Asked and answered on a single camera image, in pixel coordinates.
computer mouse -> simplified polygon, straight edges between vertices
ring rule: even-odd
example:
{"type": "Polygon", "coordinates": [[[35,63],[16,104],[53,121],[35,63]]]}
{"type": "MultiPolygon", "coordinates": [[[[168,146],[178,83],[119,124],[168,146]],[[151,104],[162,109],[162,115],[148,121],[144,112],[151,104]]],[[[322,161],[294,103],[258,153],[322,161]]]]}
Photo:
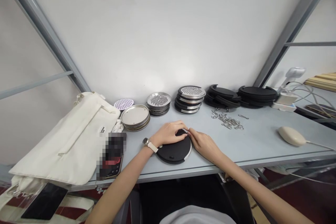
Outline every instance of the computer mouse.
{"type": "Polygon", "coordinates": [[[280,127],[278,129],[280,136],[287,142],[295,146],[302,146],[307,140],[297,130],[290,127],[280,127]]]}

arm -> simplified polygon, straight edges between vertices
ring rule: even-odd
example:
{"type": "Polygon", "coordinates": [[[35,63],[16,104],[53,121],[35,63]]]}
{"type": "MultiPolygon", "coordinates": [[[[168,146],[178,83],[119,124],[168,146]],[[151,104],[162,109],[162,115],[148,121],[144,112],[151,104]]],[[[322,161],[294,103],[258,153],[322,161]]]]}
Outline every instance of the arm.
{"type": "MultiPolygon", "coordinates": [[[[175,136],[175,134],[178,130],[183,128],[188,130],[182,121],[164,124],[149,140],[157,148],[162,144],[172,144],[181,141],[187,134],[178,137],[175,136]]],[[[141,149],[100,198],[86,220],[86,224],[112,223],[152,154],[153,151],[148,147],[141,149]]]]}
{"type": "Polygon", "coordinates": [[[286,201],[253,179],[224,153],[213,139],[190,128],[189,136],[196,150],[236,180],[278,223],[313,223],[286,201]]]}

hand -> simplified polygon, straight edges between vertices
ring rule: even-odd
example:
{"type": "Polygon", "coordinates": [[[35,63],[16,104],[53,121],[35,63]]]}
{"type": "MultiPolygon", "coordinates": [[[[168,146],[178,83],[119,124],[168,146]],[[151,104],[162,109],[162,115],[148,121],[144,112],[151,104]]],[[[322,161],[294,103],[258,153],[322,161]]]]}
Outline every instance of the hand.
{"type": "Polygon", "coordinates": [[[149,140],[156,146],[156,148],[163,144],[179,142],[187,136],[187,134],[175,136],[180,129],[188,130],[187,126],[182,121],[166,123],[149,140]]]}
{"type": "Polygon", "coordinates": [[[217,165],[219,161],[223,158],[224,154],[215,144],[213,139],[202,133],[194,130],[193,128],[189,129],[188,132],[192,142],[194,143],[195,149],[210,162],[217,165]]]}

person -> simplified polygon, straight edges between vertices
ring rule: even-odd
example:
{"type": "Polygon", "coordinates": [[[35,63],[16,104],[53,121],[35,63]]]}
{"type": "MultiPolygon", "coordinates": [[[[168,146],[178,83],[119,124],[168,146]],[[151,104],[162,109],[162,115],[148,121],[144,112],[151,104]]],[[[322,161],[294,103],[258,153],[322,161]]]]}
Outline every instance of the person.
{"type": "MultiPolygon", "coordinates": [[[[213,139],[193,128],[188,128],[182,121],[164,124],[152,137],[150,142],[157,148],[163,144],[172,144],[183,140],[187,134],[175,136],[180,129],[185,129],[194,148],[211,163],[216,165],[237,181],[278,223],[313,223],[303,214],[253,179],[238,165],[230,160],[215,144],[213,139]]],[[[138,177],[153,150],[144,146],[131,162],[123,169],[115,181],[97,202],[86,224],[111,224],[128,195],[131,193],[138,177]]],[[[235,222],[224,213],[215,210],[187,206],[163,218],[161,224],[168,223],[225,223],[235,222]]]]}

metal shelf frame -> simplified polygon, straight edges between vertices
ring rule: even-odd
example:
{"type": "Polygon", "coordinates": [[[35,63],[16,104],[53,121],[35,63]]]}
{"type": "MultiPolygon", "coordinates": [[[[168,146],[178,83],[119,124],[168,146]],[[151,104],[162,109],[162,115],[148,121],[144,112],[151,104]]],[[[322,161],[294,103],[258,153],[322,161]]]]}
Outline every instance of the metal shelf frame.
{"type": "Polygon", "coordinates": [[[44,15],[42,9],[39,7],[36,0],[15,0],[19,5],[23,13],[31,22],[41,39],[49,48],[56,61],[63,69],[63,73],[59,73],[33,83],[18,86],[12,89],[4,90],[0,92],[0,99],[21,93],[28,89],[46,84],[48,82],[57,80],[68,76],[70,80],[75,84],[80,92],[90,92],[90,88],[85,82],[83,76],[77,69],[75,63],[72,61],[69,53],[65,49],[64,45],[58,38],[48,19],[44,15]]]}
{"type": "MultiPolygon", "coordinates": [[[[34,83],[19,86],[13,89],[0,92],[0,99],[23,92],[39,85],[51,82],[58,78],[68,76],[81,92],[90,92],[90,88],[72,61],[67,50],[58,38],[48,19],[44,15],[36,0],[15,0],[29,19],[37,33],[45,42],[57,62],[62,67],[64,73],[50,76],[34,83]]],[[[336,46],[336,42],[294,42],[295,37],[315,9],[320,0],[300,0],[294,12],[289,18],[286,26],[275,43],[263,68],[254,82],[254,86],[263,87],[289,47],[292,46],[336,46]]]]}
{"type": "Polygon", "coordinates": [[[320,0],[300,0],[281,32],[253,86],[264,87],[289,47],[336,46],[334,42],[294,42],[320,0]]]}

